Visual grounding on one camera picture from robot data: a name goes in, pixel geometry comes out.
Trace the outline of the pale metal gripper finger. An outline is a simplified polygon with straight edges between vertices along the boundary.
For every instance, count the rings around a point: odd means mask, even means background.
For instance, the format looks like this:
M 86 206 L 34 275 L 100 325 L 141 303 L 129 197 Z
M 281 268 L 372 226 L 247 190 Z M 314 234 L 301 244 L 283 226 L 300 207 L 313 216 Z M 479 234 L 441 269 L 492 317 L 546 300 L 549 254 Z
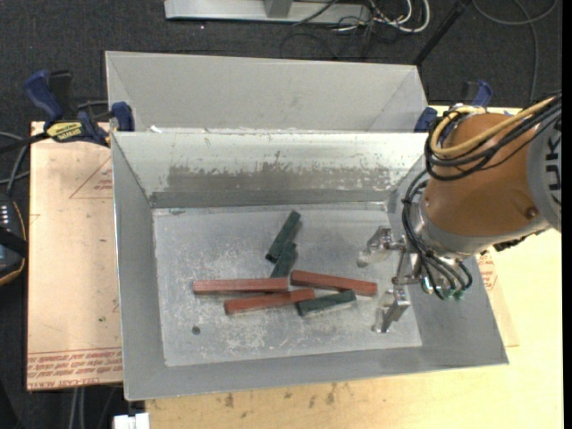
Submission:
M 387 333 L 393 323 L 398 322 L 405 311 L 410 307 L 408 295 L 402 286 L 394 286 L 386 291 L 391 300 L 386 300 L 375 310 L 372 331 Z
M 357 254 L 357 266 L 366 267 L 385 261 L 391 254 L 405 249 L 404 242 L 393 238 L 392 229 L 379 227 Z

